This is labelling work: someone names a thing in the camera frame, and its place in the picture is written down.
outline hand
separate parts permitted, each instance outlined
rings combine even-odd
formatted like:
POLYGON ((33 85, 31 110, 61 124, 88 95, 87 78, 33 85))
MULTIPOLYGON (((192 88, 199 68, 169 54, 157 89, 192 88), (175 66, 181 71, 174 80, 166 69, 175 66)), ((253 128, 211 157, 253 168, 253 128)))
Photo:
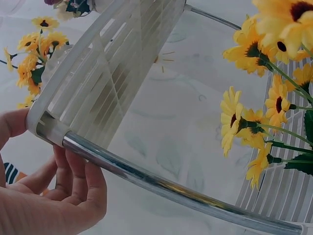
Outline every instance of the hand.
MULTIPOLYGON (((27 109, 0 116, 0 149, 26 131, 27 109)), ((58 146, 37 172, 6 185, 0 155, 0 234, 73 235, 101 220, 107 186, 99 167, 58 146), (43 190, 56 174, 55 189, 43 190)))

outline green stem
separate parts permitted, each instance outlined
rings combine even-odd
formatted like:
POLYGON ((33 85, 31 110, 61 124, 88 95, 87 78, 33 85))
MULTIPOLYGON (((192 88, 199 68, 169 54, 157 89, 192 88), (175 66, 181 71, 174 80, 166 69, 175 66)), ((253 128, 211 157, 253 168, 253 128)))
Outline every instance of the green stem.
POLYGON ((40 44, 41 44, 41 35, 43 33, 43 30, 41 29, 40 30, 40 34, 39 34, 39 43, 38 43, 38 51, 39 51, 39 55, 41 57, 41 51, 40 51, 40 44))
POLYGON ((284 160, 284 159, 282 159, 282 163, 302 163, 302 164, 313 164, 313 161, 302 161, 302 160, 284 160))
POLYGON ((260 126, 260 127, 267 127, 267 128, 271 128, 271 129, 274 129, 274 130, 278 130, 278 131, 282 131, 282 132, 286 132, 292 136, 295 136, 297 138, 299 138, 300 140, 308 143, 310 146, 313 146, 313 143, 307 139, 305 139, 304 137, 290 131, 290 130, 287 130, 287 129, 284 129, 284 128, 281 128, 281 127, 277 127, 277 126, 271 126, 271 125, 267 125, 267 124, 257 124, 257 126, 260 126))
POLYGON ((302 44, 301 46, 310 55, 310 57, 313 58, 313 53, 305 45, 302 44))
POLYGON ((273 140, 275 140, 276 142, 281 142, 280 139, 278 139, 277 137, 273 136, 272 134, 270 134, 269 132, 263 130, 263 133, 266 134, 267 136, 269 136, 270 138, 272 138, 273 140))
POLYGON ((301 107, 301 106, 296 106, 296 109, 313 110, 312 108, 301 107))
POLYGON ((0 60, 0 62, 1 62, 1 63, 4 63, 4 64, 6 64, 6 65, 8 64, 7 62, 5 62, 5 61, 3 61, 3 60, 0 60))
POLYGON ((271 61, 268 61, 268 64, 270 64, 274 69, 276 69, 284 78, 290 81, 291 84, 293 84, 305 96, 307 100, 313 103, 313 98, 302 87, 296 84, 294 80, 292 80, 287 74, 285 74, 280 68, 274 65, 271 61))
POLYGON ((295 150, 301 153, 310 153, 313 154, 313 150, 305 149, 305 148, 297 148, 288 144, 284 144, 282 142, 276 142, 276 141, 266 141, 266 143, 272 143, 272 147, 279 147, 279 148, 286 148, 295 150))

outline green leaf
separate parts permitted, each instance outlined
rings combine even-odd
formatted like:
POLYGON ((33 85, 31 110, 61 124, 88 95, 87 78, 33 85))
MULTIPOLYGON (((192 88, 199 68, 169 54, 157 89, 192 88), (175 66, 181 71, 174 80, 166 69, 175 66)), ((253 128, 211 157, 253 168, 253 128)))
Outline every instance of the green leaf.
POLYGON ((308 175, 313 176, 313 154, 309 154, 309 153, 301 154, 301 155, 295 157, 293 160, 295 160, 295 161, 306 161, 306 162, 309 161, 309 162, 312 162, 312 164, 291 162, 291 163, 287 163, 285 165, 285 169, 297 169, 297 170, 302 171, 308 175))
POLYGON ((45 67, 43 66, 43 67, 41 67, 39 69, 35 69, 31 72, 31 78, 33 79, 33 81, 36 85, 38 85, 39 83, 42 82, 41 75, 43 74, 44 70, 45 70, 45 67))
POLYGON ((305 127, 305 133, 307 135, 307 140, 313 142, 313 111, 312 110, 307 110, 304 114, 304 127, 305 127))

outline white tablecloth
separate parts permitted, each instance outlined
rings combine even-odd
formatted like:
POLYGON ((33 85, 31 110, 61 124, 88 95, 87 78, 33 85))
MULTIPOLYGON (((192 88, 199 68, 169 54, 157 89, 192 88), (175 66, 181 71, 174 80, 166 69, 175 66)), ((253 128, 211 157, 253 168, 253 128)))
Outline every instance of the white tablecloth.
MULTIPOLYGON (((250 1, 245 0, 193 0, 189 4, 237 24, 241 24, 246 13, 255 11, 250 1)), ((53 16, 52 7, 43 1, 26 0, 13 15, 2 17, 0 47, 8 46, 13 51, 22 35, 35 30, 30 20, 44 15, 53 16)), ((74 43, 96 17, 95 13, 63 23, 60 30, 74 43)), ((267 80, 248 76, 222 58, 222 51, 233 46, 232 33, 233 29, 222 24, 184 12, 109 150, 156 174, 234 204, 245 178, 251 149, 235 142, 229 159, 223 158, 219 103, 224 90, 233 85, 243 90, 242 101, 247 107, 260 109, 267 80)), ((9 73, 3 65, 0 73, 0 111, 15 109, 27 91, 15 86, 16 72, 9 73)), ((42 165, 52 151, 49 144, 25 133, 10 140, 1 153, 5 162, 29 174, 42 165)), ((86 234, 220 235, 231 234, 234 228, 155 196, 109 172, 105 172, 105 176, 108 213, 86 234)), ((233 234, 244 232, 237 229, 233 234)))

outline finger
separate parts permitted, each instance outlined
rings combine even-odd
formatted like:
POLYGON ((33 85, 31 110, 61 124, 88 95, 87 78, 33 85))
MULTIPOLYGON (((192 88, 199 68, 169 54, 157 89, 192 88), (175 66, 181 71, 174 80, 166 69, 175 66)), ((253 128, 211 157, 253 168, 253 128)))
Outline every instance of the finger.
POLYGON ((57 179, 55 189, 50 190, 45 197, 62 201, 64 198, 71 196, 73 187, 73 174, 65 156, 65 149, 54 146, 54 157, 57 164, 57 179))
POLYGON ((69 234, 79 234, 91 228, 107 211, 107 185, 101 169, 87 163, 85 173, 88 184, 87 200, 78 206, 63 201, 56 204, 63 215, 65 226, 69 228, 69 234))
POLYGON ((88 226, 94 226, 107 212, 107 184, 101 168, 88 162, 86 164, 86 179, 88 184, 88 194, 86 202, 79 204, 87 214, 88 226))
MULTIPOLYGON (((0 150, 11 137, 26 131, 25 119, 29 109, 20 109, 0 115, 0 150)), ((5 169, 0 155, 0 187, 5 187, 5 169)))
POLYGON ((20 189, 25 186, 30 192, 34 194, 41 194, 51 183, 56 171, 57 165, 54 157, 52 157, 35 173, 20 179, 12 185, 9 185, 8 188, 20 191, 20 189))
POLYGON ((85 174, 86 161, 82 157, 68 150, 66 150, 66 157, 73 174, 73 189, 72 195, 63 201, 78 205, 85 202, 87 199, 88 185, 85 174))

